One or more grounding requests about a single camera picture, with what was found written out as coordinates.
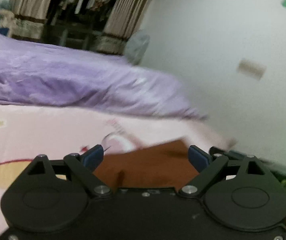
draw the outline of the black circular cover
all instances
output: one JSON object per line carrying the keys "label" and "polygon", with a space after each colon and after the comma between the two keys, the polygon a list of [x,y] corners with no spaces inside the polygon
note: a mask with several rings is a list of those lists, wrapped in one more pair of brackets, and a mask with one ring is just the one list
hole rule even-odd
{"label": "black circular cover", "polygon": [[73,223],[87,205],[88,196],[77,184],[56,178],[46,183],[36,177],[31,181],[10,187],[1,199],[1,210],[11,226],[51,232]]}
{"label": "black circular cover", "polygon": [[216,183],[204,200],[219,221],[238,230],[268,228],[286,217],[286,190],[262,175],[247,174]]}

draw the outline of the purple blanket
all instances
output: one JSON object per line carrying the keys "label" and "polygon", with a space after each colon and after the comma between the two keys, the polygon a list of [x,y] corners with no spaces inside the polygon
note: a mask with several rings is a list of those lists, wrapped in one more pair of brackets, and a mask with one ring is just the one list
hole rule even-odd
{"label": "purple blanket", "polygon": [[180,83],[117,56],[0,35],[0,103],[198,118]]}

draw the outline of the pink bed sheet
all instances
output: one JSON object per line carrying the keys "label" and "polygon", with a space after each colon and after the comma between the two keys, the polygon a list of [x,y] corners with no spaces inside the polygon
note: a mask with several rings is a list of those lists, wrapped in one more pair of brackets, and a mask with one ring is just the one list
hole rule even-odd
{"label": "pink bed sheet", "polygon": [[[181,138],[227,148],[227,142],[201,121],[123,117],[83,108],[0,105],[0,198],[38,154],[61,159],[102,144],[105,154],[125,153]],[[0,233],[7,224],[0,210]]]}

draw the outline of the beige curtain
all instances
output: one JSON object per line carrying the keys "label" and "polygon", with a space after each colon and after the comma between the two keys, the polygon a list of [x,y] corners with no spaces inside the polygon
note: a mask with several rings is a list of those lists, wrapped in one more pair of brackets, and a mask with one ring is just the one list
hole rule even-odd
{"label": "beige curtain", "polygon": [[97,51],[121,55],[138,29],[150,0],[117,0],[100,38]]}
{"label": "beige curtain", "polygon": [[37,41],[41,38],[44,22],[51,0],[10,0],[16,15],[13,37]]}

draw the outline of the blue gripper pad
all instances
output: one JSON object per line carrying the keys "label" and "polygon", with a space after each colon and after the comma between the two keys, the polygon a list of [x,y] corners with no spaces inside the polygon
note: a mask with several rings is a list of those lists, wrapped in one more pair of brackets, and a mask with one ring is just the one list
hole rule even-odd
{"label": "blue gripper pad", "polygon": [[81,155],[81,164],[88,168],[91,172],[101,164],[104,158],[104,150],[102,145],[96,145]]}
{"label": "blue gripper pad", "polygon": [[190,146],[187,155],[190,164],[192,164],[198,172],[202,172],[213,162],[213,157],[211,155],[207,154],[195,145]]}

